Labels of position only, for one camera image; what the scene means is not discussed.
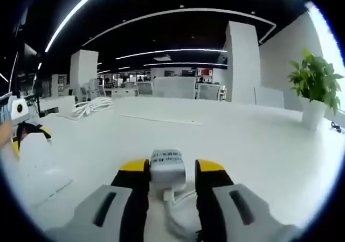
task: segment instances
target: black ceiling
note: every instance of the black ceiling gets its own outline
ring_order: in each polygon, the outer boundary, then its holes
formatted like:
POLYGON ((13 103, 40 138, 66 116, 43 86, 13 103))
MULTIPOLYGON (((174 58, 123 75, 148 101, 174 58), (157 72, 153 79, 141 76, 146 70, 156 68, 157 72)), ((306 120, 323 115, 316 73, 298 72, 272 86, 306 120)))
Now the black ceiling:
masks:
MULTIPOLYGON (((24 26, 26 42, 38 52, 44 52, 55 29, 80 0, 35 0, 24 26)), ((148 14, 189 8, 212 8, 239 11, 269 20, 277 28, 268 40, 305 11, 305 0, 90 0, 67 23, 47 53, 41 71, 68 73, 70 56, 83 48, 99 51, 100 70, 130 66, 142 69, 143 64, 156 63, 153 57, 131 57, 133 53, 156 50, 206 48, 222 49, 229 20, 256 26, 258 39, 271 28, 256 19, 219 12, 178 12, 149 17, 125 24, 93 40, 105 30, 148 14)), ((219 53, 174 52, 172 61, 216 63, 219 53)))

